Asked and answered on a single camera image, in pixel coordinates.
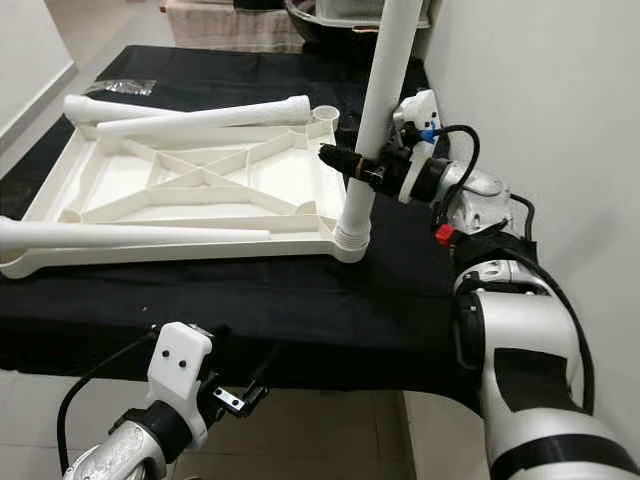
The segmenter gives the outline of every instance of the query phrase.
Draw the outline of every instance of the black cable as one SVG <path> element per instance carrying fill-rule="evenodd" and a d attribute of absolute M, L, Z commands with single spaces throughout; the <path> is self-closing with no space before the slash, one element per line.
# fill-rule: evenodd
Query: black cable
<path fill-rule="evenodd" d="M 580 325 L 578 315 L 573 309 L 571 302 L 562 291 L 562 288 L 560 288 L 560 285 L 558 285 L 551 274 L 549 274 L 549 272 L 547 272 L 544 268 L 515 250 L 505 249 L 505 252 L 509 254 L 514 260 L 522 263 L 525 267 L 542 278 L 542 280 L 544 280 L 547 285 L 551 287 L 558 299 L 562 302 L 562 304 L 571 315 L 571 319 L 573 320 L 573 324 L 578 334 L 578 346 L 580 348 L 580 356 L 582 357 L 582 370 L 584 375 L 582 408 L 589 415 L 593 415 L 595 404 L 595 374 L 593 368 L 593 358 L 591 357 L 591 350 L 589 349 L 589 344 L 587 343 L 587 338 L 585 337 L 584 330 L 582 330 L 582 325 Z"/>
<path fill-rule="evenodd" d="M 113 355 L 104 359 L 98 365 L 93 367 L 87 373 L 82 376 L 67 392 L 60 404 L 60 408 L 58 409 L 58 419 L 56 423 L 56 435 L 58 437 L 58 458 L 60 460 L 60 470 L 62 471 L 62 476 L 64 477 L 64 473 L 69 468 L 69 454 L 67 451 L 67 434 L 66 434 L 66 420 L 67 420 L 67 411 L 69 410 L 69 405 L 71 405 L 71 401 L 76 394 L 82 390 L 82 388 L 91 381 L 93 377 L 98 374 L 98 372 L 109 363 L 113 362 L 117 358 L 122 355 L 134 350 L 140 345 L 147 343 L 150 340 L 155 340 L 157 338 L 157 332 L 152 327 L 150 332 L 147 332 L 144 336 L 140 337 L 138 340 L 130 343 L 126 347 L 117 351 Z"/>
<path fill-rule="evenodd" d="M 471 172 L 473 172 L 473 169 L 476 167 L 476 163 L 478 163 L 478 157 L 480 156 L 480 137 L 473 128 L 468 125 L 449 125 L 447 127 L 442 127 L 436 130 L 436 133 L 438 135 L 451 132 L 464 132 L 469 135 L 471 137 L 471 140 L 473 140 L 473 152 L 471 154 L 471 160 L 469 160 L 469 164 L 467 165 L 467 169 L 460 177 L 460 180 L 458 180 L 455 185 L 447 190 L 444 198 L 436 208 L 436 215 L 434 216 L 434 226 L 436 228 L 444 223 L 447 223 L 447 211 L 449 210 L 451 200 L 453 200 L 458 192 L 462 190 L 465 182 L 471 176 Z"/>
<path fill-rule="evenodd" d="M 515 193 L 511 194 L 511 199 L 527 207 L 527 219 L 524 222 L 524 238 L 531 241 L 533 239 L 533 216 L 536 214 L 536 207 L 529 199 L 516 195 Z"/>

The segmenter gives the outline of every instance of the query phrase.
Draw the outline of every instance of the white basket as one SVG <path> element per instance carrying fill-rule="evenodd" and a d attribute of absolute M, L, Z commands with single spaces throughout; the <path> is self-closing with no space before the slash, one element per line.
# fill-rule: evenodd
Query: white basket
<path fill-rule="evenodd" d="M 429 3 L 430 0 L 422 3 L 418 28 L 429 26 Z M 316 0 L 316 17 L 318 23 L 327 26 L 378 26 L 383 5 L 384 0 Z"/>

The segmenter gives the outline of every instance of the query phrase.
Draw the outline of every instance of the white pvc pipe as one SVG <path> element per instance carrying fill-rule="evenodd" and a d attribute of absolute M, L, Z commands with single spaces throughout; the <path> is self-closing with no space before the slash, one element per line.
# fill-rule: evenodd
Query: white pvc pipe
<path fill-rule="evenodd" d="M 380 33 L 371 66 L 356 152 L 377 158 L 387 140 L 391 117 L 398 105 L 422 0 L 386 0 Z M 336 243 L 348 250 L 365 249 L 371 231 L 371 209 L 375 197 L 371 187 L 352 178 L 347 199 L 334 231 Z"/>
<path fill-rule="evenodd" d="M 179 112 L 125 103 L 102 102 L 84 95 L 67 95 L 64 98 L 64 114 L 73 123 L 99 123 L 176 113 Z"/>
<path fill-rule="evenodd" d="M 0 252 L 29 248 L 111 248 L 259 242 L 268 230 L 19 222 L 0 216 Z"/>
<path fill-rule="evenodd" d="M 279 102 L 99 123 L 98 136 L 123 137 L 139 134 L 163 134 L 176 129 L 194 127 L 297 124 L 308 122 L 310 117 L 309 97 L 300 95 Z"/>

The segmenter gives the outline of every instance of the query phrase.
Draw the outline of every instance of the white wall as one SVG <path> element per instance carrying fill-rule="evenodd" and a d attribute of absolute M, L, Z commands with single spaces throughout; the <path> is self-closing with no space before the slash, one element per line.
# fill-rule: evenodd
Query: white wall
<path fill-rule="evenodd" d="M 640 2 L 439 7 L 425 67 L 442 116 L 475 126 L 480 168 L 535 201 L 542 264 L 573 300 L 595 357 L 596 414 L 640 460 Z M 444 408 L 408 403 L 413 418 Z M 447 415 L 479 438 L 479 424 L 454 407 Z M 441 434 L 429 422 L 413 428 L 423 444 Z M 454 478 L 477 478 L 467 474 Z"/>
<path fill-rule="evenodd" d="M 2 0 L 0 137 L 72 65 L 43 0 Z"/>

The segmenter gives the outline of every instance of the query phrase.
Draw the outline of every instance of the black tablecloth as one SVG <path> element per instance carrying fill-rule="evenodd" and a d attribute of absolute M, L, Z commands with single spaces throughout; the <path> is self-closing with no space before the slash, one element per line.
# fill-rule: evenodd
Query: black tablecloth
<path fill-rule="evenodd" d="M 97 99 L 198 110 L 308 94 L 342 111 L 340 138 L 357 130 L 368 72 L 311 55 L 243 54 L 131 46 L 100 79 L 156 80 L 151 95 L 94 92 Z M 426 86 L 412 62 L 403 95 Z M 21 218 L 72 132 L 61 118 L 0 181 L 0 212 Z M 450 270 L 425 206 L 378 196 L 363 261 L 328 256 L 45 268 L 0 279 L 0 367 L 80 374 L 153 323 L 220 325 L 217 355 L 240 384 L 274 343 L 273 386 L 393 388 L 440 393 L 476 408 L 474 375 L 455 361 Z M 110 377 L 142 379 L 149 351 L 116 363 Z"/>

